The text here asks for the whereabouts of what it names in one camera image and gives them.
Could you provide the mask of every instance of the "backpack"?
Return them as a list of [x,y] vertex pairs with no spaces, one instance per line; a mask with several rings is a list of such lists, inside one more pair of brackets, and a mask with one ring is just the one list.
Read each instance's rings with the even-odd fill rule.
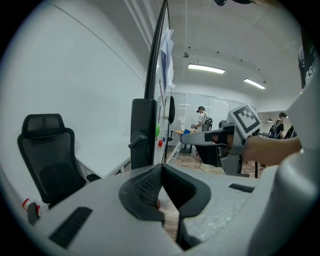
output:
[[281,121],[279,121],[278,123],[277,123],[277,121],[275,121],[274,125],[272,125],[272,127],[270,128],[269,138],[271,138],[271,139],[276,139],[276,138],[279,136],[279,134],[277,134],[277,127],[278,127],[280,124],[282,124]]
[[207,116],[207,113],[204,113],[206,120],[204,122],[204,124],[202,125],[202,131],[206,132],[206,131],[211,131],[212,129],[212,118],[210,118],[209,116]]

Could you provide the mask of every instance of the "desk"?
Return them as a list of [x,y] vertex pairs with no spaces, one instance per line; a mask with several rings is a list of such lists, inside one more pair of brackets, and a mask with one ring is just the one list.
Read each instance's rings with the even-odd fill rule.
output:
[[87,175],[88,170],[101,178],[114,175],[130,161],[129,137],[114,139],[96,138],[82,143],[75,152],[80,163],[81,173]]
[[[175,133],[180,134],[180,137],[182,134],[184,134],[184,130],[174,130]],[[189,151],[187,150],[187,144],[184,144],[184,148],[180,150],[182,154],[191,154],[192,152],[192,145],[190,145]]]

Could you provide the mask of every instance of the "paper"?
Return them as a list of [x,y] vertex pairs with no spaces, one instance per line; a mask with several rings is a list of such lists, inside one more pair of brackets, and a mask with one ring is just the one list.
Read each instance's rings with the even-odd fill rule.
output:
[[174,64],[172,61],[172,50],[174,47],[174,42],[171,40],[174,30],[167,28],[162,35],[161,40],[161,59],[163,65],[163,76],[165,80],[165,88],[167,86],[172,89],[176,86],[172,83],[174,79]]

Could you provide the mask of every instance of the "green magnet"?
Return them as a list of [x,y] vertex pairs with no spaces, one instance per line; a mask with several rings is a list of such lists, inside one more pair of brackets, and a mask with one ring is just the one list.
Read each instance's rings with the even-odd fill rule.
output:
[[155,136],[158,137],[159,133],[160,133],[160,126],[159,126],[159,124],[156,124],[156,126],[155,126]]

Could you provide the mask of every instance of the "chair armrest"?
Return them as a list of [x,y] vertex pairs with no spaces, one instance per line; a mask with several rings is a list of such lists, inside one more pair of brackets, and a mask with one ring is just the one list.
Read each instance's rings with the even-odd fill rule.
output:
[[37,220],[39,219],[39,216],[37,212],[37,204],[35,202],[32,202],[29,204],[27,214],[28,214],[28,222],[31,225],[36,224]]
[[95,174],[89,174],[86,179],[89,181],[89,182],[94,182],[96,180],[99,180],[101,179],[99,176],[95,175]]

